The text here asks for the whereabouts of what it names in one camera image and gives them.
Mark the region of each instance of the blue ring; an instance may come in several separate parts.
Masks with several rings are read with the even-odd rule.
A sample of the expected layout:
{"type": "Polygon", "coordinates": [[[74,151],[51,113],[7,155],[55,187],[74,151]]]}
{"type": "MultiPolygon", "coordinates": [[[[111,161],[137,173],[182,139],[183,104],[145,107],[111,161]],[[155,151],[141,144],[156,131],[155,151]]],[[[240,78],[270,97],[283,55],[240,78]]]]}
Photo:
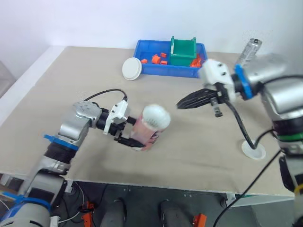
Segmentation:
{"type": "Polygon", "coordinates": [[[247,99],[253,98],[252,90],[250,88],[250,84],[248,83],[248,81],[246,80],[246,77],[244,76],[243,68],[240,65],[235,65],[234,71],[238,75],[238,78],[240,79],[240,81],[242,83],[246,98],[247,99]]]}
{"type": "Polygon", "coordinates": [[[70,144],[64,140],[61,140],[59,138],[56,138],[55,136],[50,136],[50,135],[44,135],[44,138],[48,139],[50,142],[55,142],[58,143],[60,145],[66,146],[67,148],[71,148],[75,151],[78,151],[79,147],[77,147],[76,145],[70,144]]]}
{"type": "Polygon", "coordinates": [[[32,198],[32,197],[24,197],[23,195],[15,195],[10,192],[4,192],[3,195],[9,196],[9,197],[15,199],[16,204],[20,204],[21,202],[24,202],[24,201],[25,202],[34,202],[34,203],[38,203],[38,204],[45,206],[48,210],[51,210],[51,205],[45,200],[32,198]]]}

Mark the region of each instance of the floor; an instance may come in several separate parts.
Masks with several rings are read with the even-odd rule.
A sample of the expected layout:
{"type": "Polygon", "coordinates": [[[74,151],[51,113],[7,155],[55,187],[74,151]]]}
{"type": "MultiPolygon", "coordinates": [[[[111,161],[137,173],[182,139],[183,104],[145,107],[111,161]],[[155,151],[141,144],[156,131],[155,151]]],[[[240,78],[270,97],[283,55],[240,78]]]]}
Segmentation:
{"type": "MultiPolygon", "coordinates": [[[[128,185],[112,185],[101,183],[79,182],[87,197],[99,204],[93,214],[95,227],[99,227],[106,208],[117,198],[123,198],[127,207],[125,227],[161,227],[158,216],[158,204],[166,199],[177,203],[186,213],[189,220],[198,213],[207,215],[206,227],[212,227],[216,217],[222,211],[220,200],[222,195],[206,192],[192,192],[174,189],[139,187],[128,185]]],[[[72,217],[82,204],[82,194],[77,185],[71,193],[64,194],[64,200],[52,215],[59,215],[61,220],[72,217]]],[[[0,204],[0,218],[5,213],[0,204]]],[[[277,202],[256,206],[237,207],[227,211],[218,223],[218,227],[290,227],[293,220],[293,201],[277,202]]],[[[81,214],[73,220],[81,221],[81,214]]],[[[83,227],[71,221],[62,223],[60,227],[83,227]]]]}
{"type": "MultiPolygon", "coordinates": [[[[104,184],[84,182],[80,182],[79,184],[91,201],[99,203],[101,194],[105,188],[104,184]]],[[[77,212],[76,209],[82,202],[81,196],[79,196],[77,202],[75,202],[77,196],[77,192],[70,196],[64,196],[70,216],[73,216],[77,212]]],[[[177,203],[185,211],[190,220],[198,213],[207,215],[206,227],[211,227],[216,217],[222,211],[220,205],[222,196],[219,194],[138,186],[108,185],[101,205],[97,207],[93,215],[97,227],[100,226],[107,205],[117,198],[123,198],[127,206],[127,222],[125,227],[161,227],[158,216],[158,204],[165,199],[177,203]]],[[[55,214],[62,214],[62,219],[67,218],[63,204],[55,211],[55,214]]],[[[74,220],[80,221],[80,215],[74,220]]],[[[69,221],[65,225],[65,227],[76,226],[82,227],[83,223],[74,224],[69,221]]],[[[252,208],[248,206],[231,209],[222,217],[218,226],[258,227],[259,225],[252,208]]]]}

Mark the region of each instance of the spray can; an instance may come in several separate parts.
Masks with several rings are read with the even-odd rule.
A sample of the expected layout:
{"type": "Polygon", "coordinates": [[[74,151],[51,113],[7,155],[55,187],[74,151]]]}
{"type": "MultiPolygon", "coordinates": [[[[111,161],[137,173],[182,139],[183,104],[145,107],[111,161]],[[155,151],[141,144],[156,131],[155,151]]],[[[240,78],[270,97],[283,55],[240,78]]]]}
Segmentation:
{"type": "Polygon", "coordinates": [[[257,51],[260,49],[262,41],[259,39],[250,39],[246,44],[242,54],[236,61],[236,65],[241,65],[242,67],[248,65],[250,61],[256,56],[257,51]]]}

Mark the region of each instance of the white lid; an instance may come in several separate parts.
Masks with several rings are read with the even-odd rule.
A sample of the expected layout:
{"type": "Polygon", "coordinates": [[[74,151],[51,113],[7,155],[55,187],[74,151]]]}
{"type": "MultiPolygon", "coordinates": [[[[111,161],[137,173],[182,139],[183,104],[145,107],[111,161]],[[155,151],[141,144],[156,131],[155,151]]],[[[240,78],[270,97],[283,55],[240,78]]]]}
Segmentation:
{"type": "Polygon", "coordinates": [[[163,130],[170,124],[169,113],[160,105],[152,104],[144,107],[143,121],[153,129],[163,130]]]}
{"type": "Polygon", "coordinates": [[[142,71],[142,64],[137,58],[127,59],[122,66],[122,73],[125,79],[134,80],[140,76],[142,71]]]}
{"type": "Polygon", "coordinates": [[[265,158],[265,154],[266,154],[264,146],[262,146],[261,144],[258,144],[257,148],[255,150],[253,150],[249,146],[247,141],[244,141],[242,143],[242,151],[247,157],[250,157],[254,160],[263,159],[263,158],[265,158]]]}

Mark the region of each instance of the person's foot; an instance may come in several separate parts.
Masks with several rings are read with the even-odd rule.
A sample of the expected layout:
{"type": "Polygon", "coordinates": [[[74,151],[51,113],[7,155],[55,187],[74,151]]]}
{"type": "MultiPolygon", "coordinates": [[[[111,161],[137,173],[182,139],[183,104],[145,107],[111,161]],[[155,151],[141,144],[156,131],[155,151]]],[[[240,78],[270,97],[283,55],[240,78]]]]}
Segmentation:
{"type": "Polygon", "coordinates": [[[169,200],[160,204],[160,218],[163,227],[192,227],[181,208],[169,200]]]}
{"type": "Polygon", "coordinates": [[[109,205],[100,227],[123,227],[126,222],[126,206],[122,199],[109,205]]]}

